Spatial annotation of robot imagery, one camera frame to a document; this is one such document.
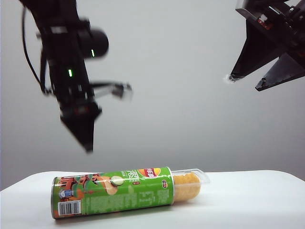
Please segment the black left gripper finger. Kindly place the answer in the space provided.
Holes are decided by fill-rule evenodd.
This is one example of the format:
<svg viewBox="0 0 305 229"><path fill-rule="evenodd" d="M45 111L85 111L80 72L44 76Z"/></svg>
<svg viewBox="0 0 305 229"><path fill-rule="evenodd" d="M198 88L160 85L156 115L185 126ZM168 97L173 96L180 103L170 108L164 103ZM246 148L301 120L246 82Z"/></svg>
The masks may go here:
<svg viewBox="0 0 305 229"><path fill-rule="evenodd" d="M94 120L91 118L73 119L71 117L61 117L61 121L86 153L92 153L94 143Z"/></svg>

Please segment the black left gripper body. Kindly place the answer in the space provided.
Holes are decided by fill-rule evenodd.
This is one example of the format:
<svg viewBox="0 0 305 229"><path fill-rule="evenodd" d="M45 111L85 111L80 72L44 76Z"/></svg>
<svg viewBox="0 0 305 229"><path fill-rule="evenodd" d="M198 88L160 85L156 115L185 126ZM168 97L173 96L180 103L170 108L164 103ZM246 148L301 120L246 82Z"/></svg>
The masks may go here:
<svg viewBox="0 0 305 229"><path fill-rule="evenodd" d="M98 106L95 96L92 94L83 94L80 97L73 95L58 95L60 108L60 119L77 119L82 117L91 117L96 119L102 109Z"/></svg>

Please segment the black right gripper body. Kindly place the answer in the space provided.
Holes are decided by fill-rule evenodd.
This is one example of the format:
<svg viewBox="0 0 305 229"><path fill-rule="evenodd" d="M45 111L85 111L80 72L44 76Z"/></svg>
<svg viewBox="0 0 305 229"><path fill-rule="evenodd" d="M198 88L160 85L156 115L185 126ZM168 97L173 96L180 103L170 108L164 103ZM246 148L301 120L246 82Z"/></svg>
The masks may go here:
<svg viewBox="0 0 305 229"><path fill-rule="evenodd" d="M289 54L305 61L305 2L289 5L285 0L239 0L235 10L245 17L247 40L273 57Z"/></svg>

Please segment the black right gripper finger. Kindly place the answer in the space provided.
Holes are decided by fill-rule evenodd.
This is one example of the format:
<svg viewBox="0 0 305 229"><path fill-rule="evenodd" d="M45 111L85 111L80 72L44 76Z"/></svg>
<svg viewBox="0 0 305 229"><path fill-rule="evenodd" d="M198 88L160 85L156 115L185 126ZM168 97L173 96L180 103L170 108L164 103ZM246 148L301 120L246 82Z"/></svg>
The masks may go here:
<svg viewBox="0 0 305 229"><path fill-rule="evenodd" d="M258 21L246 19L246 40L229 79L238 81L245 78L286 51L281 36L284 34L284 21L277 19L266 29Z"/></svg>
<svg viewBox="0 0 305 229"><path fill-rule="evenodd" d="M305 62L299 61L285 53L279 57L271 69L256 85L257 91L263 91L271 87L301 78L305 76Z"/></svg>

